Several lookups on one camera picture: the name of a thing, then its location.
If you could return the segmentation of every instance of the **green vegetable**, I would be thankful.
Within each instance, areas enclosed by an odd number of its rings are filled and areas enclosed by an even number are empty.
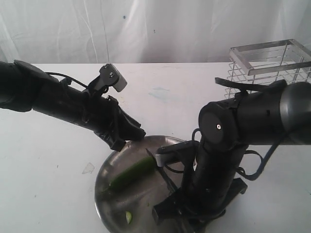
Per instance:
[[[125,215],[126,215],[126,222],[127,222],[127,224],[130,224],[131,221],[132,221],[132,214],[131,214],[131,212],[126,211]]]
[[[109,190],[121,191],[137,178],[154,170],[156,162],[153,157],[148,156],[133,164],[125,171],[117,175],[109,185]]]

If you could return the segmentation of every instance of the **wire basket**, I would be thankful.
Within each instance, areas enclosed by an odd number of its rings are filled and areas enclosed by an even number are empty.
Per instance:
[[[228,80],[270,84],[285,79],[288,84],[311,82],[311,51],[294,39],[246,45],[230,49]],[[227,88],[225,97],[239,90]]]

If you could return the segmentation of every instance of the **white table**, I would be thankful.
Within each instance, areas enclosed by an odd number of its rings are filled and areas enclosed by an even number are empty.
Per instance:
[[[100,64],[37,65],[84,83]],[[227,63],[119,64],[128,81],[117,93],[120,106],[148,135],[190,139],[200,109],[224,98],[214,77],[226,77]],[[94,182],[108,145],[92,131],[38,112],[0,109],[0,232],[108,232],[94,206]],[[257,147],[264,154],[267,147]],[[277,149],[266,170],[212,222],[210,233],[309,233],[311,229],[311,147]],[[246,172],[259,159],[246,156]]]

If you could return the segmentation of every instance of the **white sticker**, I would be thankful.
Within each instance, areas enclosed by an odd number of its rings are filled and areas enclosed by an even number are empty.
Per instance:
[[[196,167],[198,166],[198,163],[196,162],[196,157],[194,158],[194,161],[193,161],[193,170],[195,171],[196,170]]]

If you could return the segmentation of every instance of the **white backdrop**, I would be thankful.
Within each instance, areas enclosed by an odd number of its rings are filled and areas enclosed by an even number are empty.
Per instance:
[[[0,60],[228,61],[233,46],[311,46],[311,0],[0,0]]]

